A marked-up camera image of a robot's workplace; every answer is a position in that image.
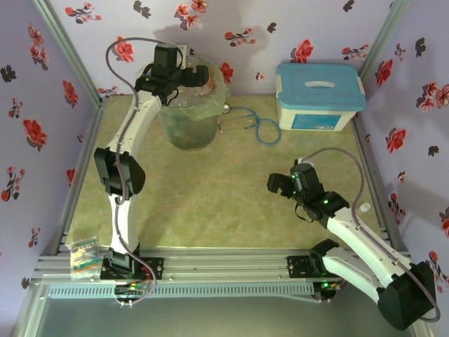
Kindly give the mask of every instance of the gray cable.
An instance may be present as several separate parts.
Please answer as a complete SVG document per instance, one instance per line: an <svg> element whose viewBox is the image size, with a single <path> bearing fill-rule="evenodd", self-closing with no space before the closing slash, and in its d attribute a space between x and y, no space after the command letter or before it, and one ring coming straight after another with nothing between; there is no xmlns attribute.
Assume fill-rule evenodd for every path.
<svg viewBox="0 0 449 337"><path fill-rule="evenodd" d="M429 293L429 291L422 284L422 282L401 261L399 261L392 253L390 253L388 249L383 247L383 245L381 245L381 243L379 243L364 227L362 227L362 225L358 221L357 215L356 215L356 207L357 207L358 202L360 201L360 198L362 197L363 189L365 188L365 174L363 173L362 165L358 162L357 158L351 152L341 149L339 147L325 147L325 148L315 151L311 155L303 158L301 160L301 162L305 162L305 161L311 159L312 157L315 157L318 153L322 153L324 151L343 152L344 154L349 156L356 163L358 171L360 173L361 183L360 183L360 190L358 191L358 194L357 194L356 198L354 199L354 202L352 203L352 218L354 219L354 222L357 224L357 229L362 231L364 233L364 235L366 235L371 240L371 242L373 244L375 244L381 251L383 251L393 261L393 264L398 265L416 283L416 285L419 286L419 288L422 290L422 292L427 297L429 302L433 305L433 307L435 309L435 317L433 317L433 318L421 317L421 320L425 321L425 322L439 321L441 318L440 308L439 308L438 304L436 303L434 297Z"/></svg>
<svg viewBox="0 0 449 337"><path fill-rule="evenodd" d="M139 258L138 256L136 256L127 246L127 244L125 243L125 241L123 240L122 236L121 236L121 232L119 229L119 207L121 205L123 205L123 203L128 200L129 198L129 191L128 191L128 186L126 184L125 181L125 174L123 172L123 168L121 167L121 163L120 163L120 148L121 148L121 142L123 141L126 131L128 130L129 126L131 125L131 123L134 120L135 115L138 112L138 108L139 108L139 95L138 92L134 89L134 86L126 81L122 76L120 76L119 74L117 74L115 72L115 70L112 68L111 63L109 62L109 53L111 51L111 49L113 47L115 47L117 44L123 43L125 41L148 41L148 42L153 42L155 44L162 44L163 42L161 41L157 41L155 39L148 39L146 37L127 37L126 39L121 39L118 41L115 41L114 43L110 44L109 47L107 47L106 49L106 65L109 68L110 72L119 80L121 80L124 84L126 84L131 91L133 92L134 95L134 109L133 109L133 113L131 114L129 120L126 122L123 130L120 133L119 136L119 140L117 142L117 148L116 148L116 152L115 152L115 160L116 160L116 165L117 165L117 170L119 171L119 176L120 176L120 181L121 181L121 188L123 191L123 196L122 198L117 198L116 199L116 208L115 208L115 219L114 219L114 226L115 226L115 230L117 232L117 235L119 236L119 241L121 243L121 245L123 246L123 248L125 249L125 251L129 254L129 256L131 256L134 260L136 260L137 262L141 263L152 275L153 278L153 282L150 280L148 283L148 288L145 291L144 295L140 298L138 298L137 300L134 300L132 302L129 303L125 303L125 302L119 302L117 300L117 298L115 298L117 300L117 302L119 302L122 305L129 305L131 306L134 303L139 303L141 300L143 300L144 298L146 298L149 294L151 294L155 288L156 288L156 275L153 271L153 269L151 268L151 266L146 263L145 261L143 261L143 259Z"/></svg>

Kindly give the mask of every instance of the clear plastic container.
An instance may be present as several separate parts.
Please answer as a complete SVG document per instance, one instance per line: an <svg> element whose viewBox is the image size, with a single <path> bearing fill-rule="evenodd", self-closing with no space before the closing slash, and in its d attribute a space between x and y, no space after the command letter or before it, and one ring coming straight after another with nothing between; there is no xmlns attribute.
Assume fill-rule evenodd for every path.
<svg viewBox="0 0 449 337"><path fill-rule="evenodd" d="M227 88L221 71L202 58L188 58L187 66L207 65L209 82L201 88L179 88L179 95L163 107L159 119L169 141L181 150L199 150L212 142Z"/></svg>

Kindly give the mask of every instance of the floral wallpaper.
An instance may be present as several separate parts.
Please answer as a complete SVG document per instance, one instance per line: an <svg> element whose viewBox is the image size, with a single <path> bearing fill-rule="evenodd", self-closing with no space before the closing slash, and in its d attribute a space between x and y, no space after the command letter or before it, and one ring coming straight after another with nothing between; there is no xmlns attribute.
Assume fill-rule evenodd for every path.
<svg viewBox="0 0 449 337"><path fill-rule="evenodd" d="M237 95L273 94L280 62L349 63L360 68L392 0L49 2L104 96L130 93L109 73L104 55L112 42L133 36L187 43L190 54L224 71L231 93ZM114 69L134 83L153 52L152 44L124 42L110 58Z"/></svg>
<svg viewBox="0 0 449 337"><path fill-rule="evenodd" d="M10 1L0 21L0 336L10 336L76 179L94 103L31 1Z"/></svg>
<svg viewBox="0 0 449 337"><path fill-rule="evenodd" d="M368 106L356 119L380 170L392 224L413 259L434 271L440 336L449 331L449 45L436 34L447 27L445 4L409 5L364 79Z"/></svg>

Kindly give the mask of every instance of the stethoscope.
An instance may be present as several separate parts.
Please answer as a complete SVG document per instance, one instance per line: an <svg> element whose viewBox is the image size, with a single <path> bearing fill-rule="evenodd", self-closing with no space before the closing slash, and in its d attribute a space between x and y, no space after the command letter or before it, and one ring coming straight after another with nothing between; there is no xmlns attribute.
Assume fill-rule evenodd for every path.
<svg viewBox="0 0 449 337"><path fill-rule="evenodd" d="M248 130L250 128L255 128L255 137L263 145L272 146L272 145L279 143L279 141L281 140L282 130L281 130L281 128L279 128L279 125L274 120L268 119L268 118L260 118L257 115L257 113L254 110L250 109L249 107L231 107L229 104L224 104L222 113L229 114L231 110L246 110L246 111L249 111L250 114L246 114L246 115L240 116L240 117L225 119L224 121L219 121L218 128L220 130L220 133L237 131L237 130ZM254 124L252 124L250 126L242 126L239 128L231 128L231 129L224 129L222 127L223 124L226 124L228 121L235 121L236 119L249 119L249 118L254 118ZM260 124L263 122L271 123L276 127L276 130L278 131L278 138L274 142L271 142L271 143L265 142L259 136L259 127L260 127Z"/></svg>

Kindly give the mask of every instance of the blue lid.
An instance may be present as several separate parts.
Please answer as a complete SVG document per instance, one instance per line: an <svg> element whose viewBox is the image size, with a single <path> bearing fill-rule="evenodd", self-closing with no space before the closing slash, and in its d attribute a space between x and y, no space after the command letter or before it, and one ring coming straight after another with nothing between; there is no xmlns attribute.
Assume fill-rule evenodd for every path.
<svg viewBox="0 0 449 337"><path fill-rule="evenodd" d="M362 111L365 95L351 65L282 63L279 104L289 110Z"/></svg>

